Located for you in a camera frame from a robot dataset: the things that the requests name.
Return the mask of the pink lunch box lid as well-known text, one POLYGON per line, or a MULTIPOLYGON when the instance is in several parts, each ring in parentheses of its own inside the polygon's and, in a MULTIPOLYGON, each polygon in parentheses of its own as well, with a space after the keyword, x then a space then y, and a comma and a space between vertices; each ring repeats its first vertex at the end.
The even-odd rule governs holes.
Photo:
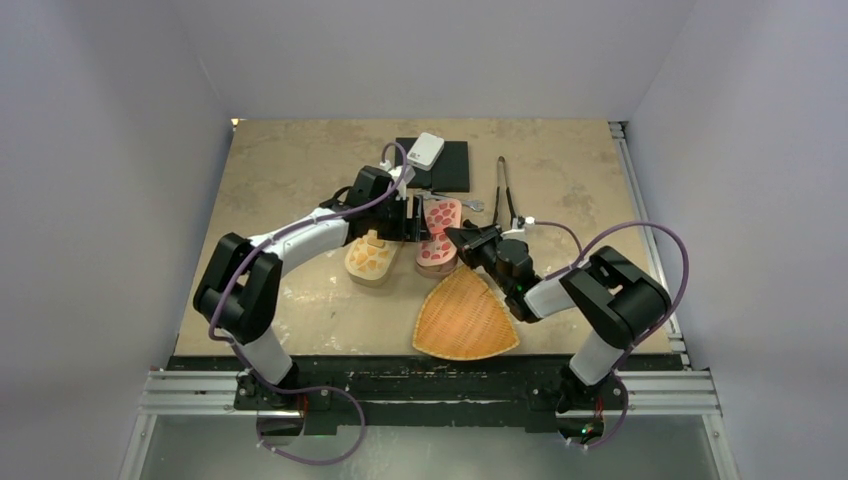
POLYGON ((450 256, 457 257, 457 248, 446 237, 444 229, 461 226, 462 205, 455 200, 425 200, 424 211, 431 239, 420 243, 416 258, 436 261, 450 256))

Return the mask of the beige lunch box lid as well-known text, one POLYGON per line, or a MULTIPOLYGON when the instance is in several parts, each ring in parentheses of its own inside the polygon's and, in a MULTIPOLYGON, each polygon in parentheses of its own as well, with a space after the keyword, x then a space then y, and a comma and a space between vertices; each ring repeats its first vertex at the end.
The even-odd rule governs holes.
POLYGON ((386 240, 376 230, 369 230, 355 240, 347 251, 344 266, 348 263, 362 264, 366 260, 380 260, 395 263, 404 243, 386 240))

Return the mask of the pink lunch box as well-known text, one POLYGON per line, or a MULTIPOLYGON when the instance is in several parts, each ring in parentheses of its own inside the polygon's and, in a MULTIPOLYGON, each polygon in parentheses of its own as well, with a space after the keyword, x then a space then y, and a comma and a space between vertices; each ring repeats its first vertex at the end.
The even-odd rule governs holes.
POLYGON ((416 258, 416 271, 427 278, 441 279, 450 275, 457 267, 458 259, 456 256, 450 256, 446 259, 433 261, 423 257, 416 258))

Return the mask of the black metal tongs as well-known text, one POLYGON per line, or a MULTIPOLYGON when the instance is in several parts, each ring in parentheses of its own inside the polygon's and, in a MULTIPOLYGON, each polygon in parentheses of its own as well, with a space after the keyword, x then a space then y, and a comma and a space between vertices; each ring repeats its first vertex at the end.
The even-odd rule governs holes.
POLYGON ((496 161, 496 190, 492 220, 494 224, 498 224, 506 230, 514 227, 517 218, 518 215, 512 198, 506 158, 504 156, 499 156, 496 161), (506 209, 509 214, 509 220, 507 222, 501 222, 502 200, 505 201, 506 209))

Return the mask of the beige lunch box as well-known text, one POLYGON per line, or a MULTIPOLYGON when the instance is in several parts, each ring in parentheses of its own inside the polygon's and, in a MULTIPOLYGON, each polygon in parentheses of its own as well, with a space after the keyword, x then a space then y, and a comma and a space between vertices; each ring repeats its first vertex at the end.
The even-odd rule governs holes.
POLYGON ((394 263, 380 260, 366 260, 362 264, 345 265, 348 277, 356 284, 377 288, 385 284, 394 270, 394 263))

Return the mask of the woven bamboo basket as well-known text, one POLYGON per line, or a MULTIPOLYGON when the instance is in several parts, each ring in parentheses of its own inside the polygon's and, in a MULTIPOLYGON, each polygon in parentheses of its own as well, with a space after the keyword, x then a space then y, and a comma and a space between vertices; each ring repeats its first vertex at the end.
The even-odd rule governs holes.
POLYGON ((480 275, 465 266, 428 294, 412 335, 415 350, 453 361, 496 357, 519 344, 502 302, 480 275))

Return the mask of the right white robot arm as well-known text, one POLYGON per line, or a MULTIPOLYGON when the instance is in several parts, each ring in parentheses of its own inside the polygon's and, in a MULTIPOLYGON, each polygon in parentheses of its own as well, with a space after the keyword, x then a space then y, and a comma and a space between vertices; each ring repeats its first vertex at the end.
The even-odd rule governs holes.
POLYGON ((534 270, 527 243, 505 238, 497 226, 449 227, 445 234, 463 263, 483 269, 500 288, 517 320, 535 323, 575 308, 588 321, 592 332, 561 381, 563 397, 573 406, 596 399, 600 383, 625 351, 672 310, 668 291, 610 246, 561 276, 544 279, 534 270))

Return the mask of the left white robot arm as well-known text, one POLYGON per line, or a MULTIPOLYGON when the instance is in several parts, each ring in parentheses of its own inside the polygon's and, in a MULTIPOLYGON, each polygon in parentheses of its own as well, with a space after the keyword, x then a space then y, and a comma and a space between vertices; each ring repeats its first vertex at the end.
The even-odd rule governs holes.
POLYGON ((287 408, 298 395, 298 368, 271 327, 282 278, 369 233, 392 242, 428 239, 423 205, 405 193, 413 176, 409 166, 365 166, 352 185, 301 220, 250 238, 228 233, 218 241, 192 306, 207 320, 210 337, 228 343, 263 378, 259 395, 272 408, 287 408))

